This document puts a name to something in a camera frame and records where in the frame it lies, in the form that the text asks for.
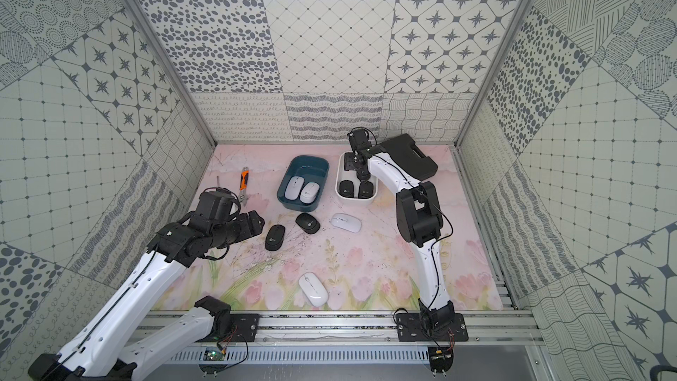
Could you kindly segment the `black mouse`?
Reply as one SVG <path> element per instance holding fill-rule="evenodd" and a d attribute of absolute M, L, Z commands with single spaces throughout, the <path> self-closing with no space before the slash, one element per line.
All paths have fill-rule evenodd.
<path fill-rule="evenodd" d="M 375 186 L 370 181 L 362 181 L 358 190 L 359 199 L 372 199 L 374 196 Z"/>
<path fill-rule="evenodd" d="M 295 218 L 295 223 L 306 234 L 316 234 L 321 228 L 320 222 L 310 213 L 300 213 Z"/>
<path fill-rule="evenodd" d="M 342 198 L 354 198 L 354 182 L 351 180 L 342 180 L 338 185 L 338 195 Z"/>
<path fill-rule="evenodd" d="M 266 248 L 268 252 L 276 252 L 282 247 L 285 234 L 286 228 L 283 225 L 276 224 L 271 226 L 266 234 L 266 239 L 264 240 L 264 248 Z"/>

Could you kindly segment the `black mouse bottom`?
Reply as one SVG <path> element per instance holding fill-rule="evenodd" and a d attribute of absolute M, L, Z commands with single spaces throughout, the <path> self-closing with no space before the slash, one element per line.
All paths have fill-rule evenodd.
<path fill-rule="evenodd" d="M 354 182 L 351 180 L 342 180 L 338 185 L 338 195 L 342 198 L 354 198 Z"/>

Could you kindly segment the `white mouse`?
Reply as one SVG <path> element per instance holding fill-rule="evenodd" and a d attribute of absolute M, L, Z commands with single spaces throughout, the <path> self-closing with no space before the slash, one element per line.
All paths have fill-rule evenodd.
<path fill-rule="evenodd" d="M 320 185 L 318 183 L 306 183 L 299 195 L 299 201 L 305 205 L 310 205 L 316 201 L 320 192 Z"/>
<path fill-rule="evenodd" d="M 298 199 L 304 185 L 305 180 L 302 176 L 292 176 L 287 184 L 287 188 L 285 189 L 285 199 L 289 201 Z"/>
<path fill-rule="evenodd" d="M 338 228 L 338 229 L 343 229 L 345 231 L 348 231 L 350 233 L 359 233 L 361 231 L 361 221 L 349 214 L 345 213 L 335 213 L 333 217 L 331 217 L 331 225 L 333 227 Z"/>
<path fill-rule="evenodd" d="M 321 308 L 327 303 L 328 291 L 315 273 L 305 273 L 299 278 L 298 284 L 313 307 Z"/>

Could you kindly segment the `black mouse top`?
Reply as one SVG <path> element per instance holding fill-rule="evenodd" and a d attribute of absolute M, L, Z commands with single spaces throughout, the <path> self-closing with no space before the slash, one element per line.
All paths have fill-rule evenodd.
<path fill-rule="evenodd" d="M 300 213 L 295 218 L 295 223 L 306 234 L 316 234 L 321 228 L 320 222 L 310 213 Z"/>

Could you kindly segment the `white mouse bottom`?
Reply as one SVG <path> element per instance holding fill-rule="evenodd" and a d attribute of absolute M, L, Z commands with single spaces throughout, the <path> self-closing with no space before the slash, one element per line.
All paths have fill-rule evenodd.
<path fill-rule="evenodd" d="M 305 273 L 299 278 L 298 284 L 313 307 L 321 308 L 327 303 L 328 291 L 315 273 Z"/>

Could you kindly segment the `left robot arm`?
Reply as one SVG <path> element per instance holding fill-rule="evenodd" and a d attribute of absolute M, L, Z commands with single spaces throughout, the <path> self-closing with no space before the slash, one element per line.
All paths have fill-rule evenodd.
<path fill-rule="evenodd" d="M 197 260 L 213 261 L 211 250 L 259 236 L 264 219 L 243 212 L 226 188 L 205 189 L 194 211 L 159 229 L 139 264 L 93 320 L 56 354 L 38 356 L 28 369 L 33 380 L 142 380 L 188 345 L 213 341 L 220 353 L 243 330 L 231 307 L 212 296 L 197 300 L 174 323 L 130 343 L 149 310 Z"/>

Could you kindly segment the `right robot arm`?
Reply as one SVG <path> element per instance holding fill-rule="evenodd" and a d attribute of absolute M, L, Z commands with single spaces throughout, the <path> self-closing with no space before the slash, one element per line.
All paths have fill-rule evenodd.
<path fill-rule="evenodd" d="M 417 261 L 421 325 L 432 331 L 449 326 L 455 309 L 444 283 L 441 246 L 446 238 L 443 227 L 451 222 L 429 181 L 437 164 L 408 134 L 377 143 L 370 129 L 355 127 L 347 138 L 352 160 L 346 169 L 361 181 L 375 177 L 394 194 L 398 232 L 412 246 Z"/>

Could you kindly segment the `white storage box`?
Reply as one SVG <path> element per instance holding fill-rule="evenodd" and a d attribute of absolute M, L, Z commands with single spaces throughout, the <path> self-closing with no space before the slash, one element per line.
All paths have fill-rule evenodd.
<path fill-rule="evenodd" d="M 336 185 L 338 200 L 346 206 L 369 206 L 378 194 L 378 180 L 361 180 L 354 167 L 354 153 L 345 152 L 338 161 Z"/>

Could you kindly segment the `teal storage box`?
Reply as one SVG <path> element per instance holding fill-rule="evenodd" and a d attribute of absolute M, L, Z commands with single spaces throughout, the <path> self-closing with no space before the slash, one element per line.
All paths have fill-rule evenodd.
<path fill-rule="evenodd" d="M 315 211 L 328 178 L 329 162 L 320 157 L 299 155 L 288 165 L 280 182 L 277 199 L 285 208 L 300 212 Z"/>

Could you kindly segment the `black plastic tool case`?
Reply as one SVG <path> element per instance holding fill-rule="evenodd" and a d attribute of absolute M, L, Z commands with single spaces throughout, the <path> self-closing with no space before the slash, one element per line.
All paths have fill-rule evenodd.
<path fill-rule="evenodd" d="M 420 181 L 432 178 L 438 171 L 437 164 L 418 148 L 409 134 L 386 139 L 380 146 L 405 173 Z"/>

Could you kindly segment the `orange adjustable wrench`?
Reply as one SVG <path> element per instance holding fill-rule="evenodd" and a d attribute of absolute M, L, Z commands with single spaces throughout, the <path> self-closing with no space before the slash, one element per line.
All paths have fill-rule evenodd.
<path fill-rule="evenodd" d="M 248 167 L 244 167 L 241 176 L 240 176 L 240 186 L 239 186 L 239 200 L 242 206 L 245 206 L 248 201 L 247 189 L 249 182 L 250 170 Z"/>

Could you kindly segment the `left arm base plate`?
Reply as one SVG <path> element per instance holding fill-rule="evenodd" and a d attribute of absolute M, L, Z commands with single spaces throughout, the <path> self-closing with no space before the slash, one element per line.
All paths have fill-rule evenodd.
<path fill-rule="evenodd" d="M 261 318 L 257 313 L 236 313 L 216 317 L 213 330 L 207 336 L 209 341 L 254 342 L 257 336 L 258 324 Z"/>

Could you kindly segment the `aluminium mounting rail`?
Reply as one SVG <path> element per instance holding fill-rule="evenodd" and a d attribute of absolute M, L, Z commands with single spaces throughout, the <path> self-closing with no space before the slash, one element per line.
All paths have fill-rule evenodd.
<path fill-rule="evenodd" d="M 462 310 L 469 340 L 461 346 L 543 345 L 529 310 Z M 376 345 L 394 343 L 400 329 L 387 310 L 373 312 L 259 312 L 253 345 Z"/>

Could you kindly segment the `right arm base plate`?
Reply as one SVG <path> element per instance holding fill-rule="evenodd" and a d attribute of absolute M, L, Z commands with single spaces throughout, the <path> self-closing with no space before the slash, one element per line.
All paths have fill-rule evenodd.
<path fill-rule="evenodd" d="M 401 342 L 433 341 L 438 343 L 451 340 L 469 341 L 464 316 L 456 313 L 450 319 L 440 323 L 431 322 L 425 317 L 421 321 L 419 313 L 397 312 L 393 315 L 398 340 Z"/>

